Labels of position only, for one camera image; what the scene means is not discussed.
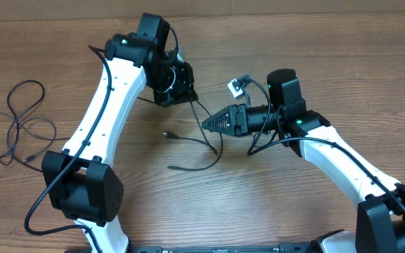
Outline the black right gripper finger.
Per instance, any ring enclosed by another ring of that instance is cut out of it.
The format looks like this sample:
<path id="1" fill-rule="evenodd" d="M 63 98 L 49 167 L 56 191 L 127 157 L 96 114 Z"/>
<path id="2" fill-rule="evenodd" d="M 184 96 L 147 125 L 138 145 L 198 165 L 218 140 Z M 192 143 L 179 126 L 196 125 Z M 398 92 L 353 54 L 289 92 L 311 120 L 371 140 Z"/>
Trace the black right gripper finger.
<path id="1" fill-rule="evenodd" d="M 228 105 L 224 109 L 212 115 L 209 119 L 209 123 L 235 123 L 236 113 L 238 111 L 238 105 Z"/>
<path id="2" fill-rule="evenodd" d="M 211 132 L 235 136 L 235 129 L 229 118 L 207 118 L 202 122 L 202 128 Z"/>

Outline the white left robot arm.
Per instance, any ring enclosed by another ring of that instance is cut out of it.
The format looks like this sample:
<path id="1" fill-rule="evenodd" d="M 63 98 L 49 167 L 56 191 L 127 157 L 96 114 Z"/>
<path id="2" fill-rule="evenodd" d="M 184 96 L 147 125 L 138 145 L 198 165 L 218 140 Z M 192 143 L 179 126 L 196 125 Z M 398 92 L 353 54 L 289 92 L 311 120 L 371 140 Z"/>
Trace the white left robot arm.
<path id="1" fill-rule="evenodd" d="M 129 238 L 118 219 L 124 186 L 113 171 L 115 149 L 129 112 L 145 87 L 160 107 L 193 102 L 193 70 L 179 48 L 166 52 L 170 24 L 144 13 L 137 31 L 105 44 L 103 72 L 77 130 L 61 152 L 41 163 L 45 195 L 89 241 L 88 252 L 127 252 Z"/>

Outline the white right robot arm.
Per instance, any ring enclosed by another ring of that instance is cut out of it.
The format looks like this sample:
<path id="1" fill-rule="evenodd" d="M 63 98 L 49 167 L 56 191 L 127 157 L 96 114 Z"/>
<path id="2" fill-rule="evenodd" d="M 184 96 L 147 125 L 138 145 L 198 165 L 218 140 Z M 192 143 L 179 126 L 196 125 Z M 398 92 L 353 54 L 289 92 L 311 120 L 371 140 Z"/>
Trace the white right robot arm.
<path id="1" fill-rule="evenodd" d="M 245 103 L 229 105 L 203 121 L 208 131 L 252 135 L 254 155 L 281 144 L 318 167 L 356 208 L 355 231 L 337 230 L 310 242 L 281 243 L 277 252 L 405 252 L 405 184 L 373 166 L 349 146 L 321 114 L 308 110 L 294 69 L 267 75 L 266 105 L 252 107 L 249 75 L 228 88 Z"/>

